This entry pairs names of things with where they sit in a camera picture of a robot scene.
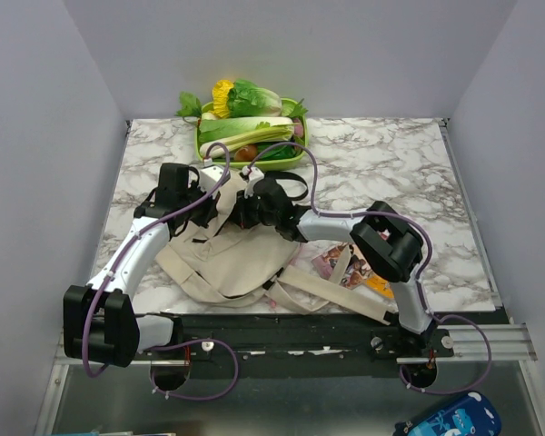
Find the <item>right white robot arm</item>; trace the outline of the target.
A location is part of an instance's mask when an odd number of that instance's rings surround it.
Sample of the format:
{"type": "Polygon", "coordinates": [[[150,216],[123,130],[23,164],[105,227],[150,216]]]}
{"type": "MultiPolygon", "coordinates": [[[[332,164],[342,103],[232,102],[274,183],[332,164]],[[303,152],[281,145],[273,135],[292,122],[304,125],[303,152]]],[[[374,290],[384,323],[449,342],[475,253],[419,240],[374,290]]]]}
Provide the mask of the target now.
{"type": "Polygon", "coordinates": [[[420,283],[431,260],[431,238],[413,220],[376,201],[367,210],[328,212],[299,205],[275,180],[245,175],[246,187],[236,196],[232,221],[249,229],[271,226],[285,240],[298,243],[352,243],[372,270],[390,283],[397,303],[401,348],[412,356],[432,346],[433,316],[420,283]]]}

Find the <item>beige canvas backpack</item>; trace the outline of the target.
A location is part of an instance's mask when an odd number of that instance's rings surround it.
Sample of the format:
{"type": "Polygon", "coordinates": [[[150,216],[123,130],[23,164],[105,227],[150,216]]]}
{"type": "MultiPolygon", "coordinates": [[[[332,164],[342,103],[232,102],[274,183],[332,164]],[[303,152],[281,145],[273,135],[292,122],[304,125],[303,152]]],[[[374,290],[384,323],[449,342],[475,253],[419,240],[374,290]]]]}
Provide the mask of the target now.
{"type": "Polygon", "coordinates": [[[384,325],[392,324],[388,306],[347,291],[291,265],[299,251],[274,228],[258,224],[243,230],[228,219],[235,195],[246,182],[237,172],[219,189],[216,217],[207,227],[192,223],[155,257],[165,273],[193,300],[241,308],[263,296],[299,314],[317,312],[332,302],[384,325]]]}

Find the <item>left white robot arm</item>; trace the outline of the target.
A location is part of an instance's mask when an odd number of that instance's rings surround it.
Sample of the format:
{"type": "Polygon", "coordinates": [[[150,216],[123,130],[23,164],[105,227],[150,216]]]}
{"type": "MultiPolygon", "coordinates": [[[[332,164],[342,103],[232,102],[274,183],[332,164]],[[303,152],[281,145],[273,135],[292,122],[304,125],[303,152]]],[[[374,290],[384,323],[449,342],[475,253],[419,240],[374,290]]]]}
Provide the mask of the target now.
{"type": "Polygon", "coordinates": [[[63,298],[64,353],[104,366],[128,366],[135,355],[154,349],[176,357],[183,336],[166,313],[136,313],[133,298],[156,255],[189,224],[209,223],[217,214],[216,196],[230,178],[216,164],[194,167],[164,163],[158,184],[134,210],[134,219],[117,252],[87,284],[72,285],[63,298]]]}

